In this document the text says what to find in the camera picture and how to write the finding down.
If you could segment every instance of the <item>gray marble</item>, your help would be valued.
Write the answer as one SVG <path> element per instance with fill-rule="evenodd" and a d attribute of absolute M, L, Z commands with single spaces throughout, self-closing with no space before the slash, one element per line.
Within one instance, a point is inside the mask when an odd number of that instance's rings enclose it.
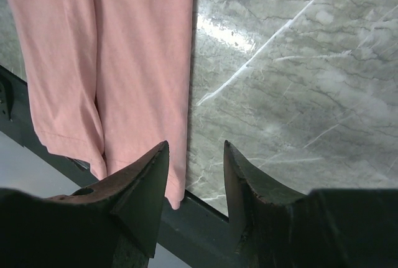
<path fill-rule="evenodd" d="M 26 81 L 21 46 L 7 0 L 0 0 L 0 65 Z"/>
<path fill-rule="evenodd" d="M 25 78 L 0 0 L 0 63 Z M 398 0 L 195 0 L 187 188 L 226 213 L 223 142 L 303 193 L 398 185 Z"/>

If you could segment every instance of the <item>pink fabric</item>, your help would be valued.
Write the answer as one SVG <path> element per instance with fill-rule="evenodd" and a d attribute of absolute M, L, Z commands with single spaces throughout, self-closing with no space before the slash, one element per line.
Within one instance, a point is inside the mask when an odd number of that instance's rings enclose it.
<path fill-rule="evenodd" d="M 192 0 L 8 0 L 35 131 L 99 179 L 160 141 L 165 196 L 185 189 Z"/>

